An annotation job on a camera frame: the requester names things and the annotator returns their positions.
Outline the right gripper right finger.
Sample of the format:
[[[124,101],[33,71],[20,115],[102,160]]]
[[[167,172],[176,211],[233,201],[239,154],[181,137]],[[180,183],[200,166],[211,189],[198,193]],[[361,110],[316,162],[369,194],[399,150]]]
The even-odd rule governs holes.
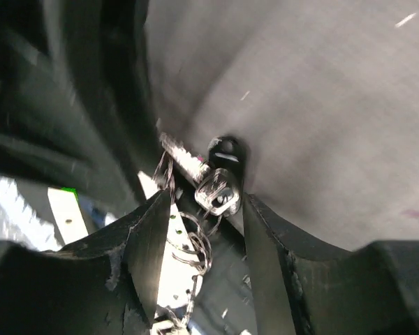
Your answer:
[[[243,221],[259,334],[419,334],[419,241],[347,251],[254,195]]]

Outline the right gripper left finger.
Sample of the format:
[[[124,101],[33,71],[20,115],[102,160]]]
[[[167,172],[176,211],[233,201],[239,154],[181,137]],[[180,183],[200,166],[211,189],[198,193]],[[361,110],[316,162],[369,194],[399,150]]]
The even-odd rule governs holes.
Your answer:
[[[57,252],[0,241],[0,334],[148,334],[169,218],[159,191]]]

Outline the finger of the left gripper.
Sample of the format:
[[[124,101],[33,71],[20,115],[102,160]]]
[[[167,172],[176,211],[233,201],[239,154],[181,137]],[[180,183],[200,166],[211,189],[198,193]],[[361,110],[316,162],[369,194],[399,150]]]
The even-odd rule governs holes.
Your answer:
[[[147,1],[0,1],[0,175],[134,209],[160,149]]]

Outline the keychain with keys and strap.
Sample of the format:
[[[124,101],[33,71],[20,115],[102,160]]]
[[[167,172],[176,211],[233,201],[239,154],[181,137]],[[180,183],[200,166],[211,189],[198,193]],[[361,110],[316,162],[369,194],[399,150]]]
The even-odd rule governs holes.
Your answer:
[[[221,222],[240,208],[235,175],[200,160],[167,134],[160,139],[163,154],[153,175],[139,174],[144,203],[159,191],[170,196],[157,307],[148,334],[250,334],[255,320],[243,283],[246,266],[229,234],[218,233]],[[71,192],[51,188],[48,197],[63,247],[124,217],[90,232]]]

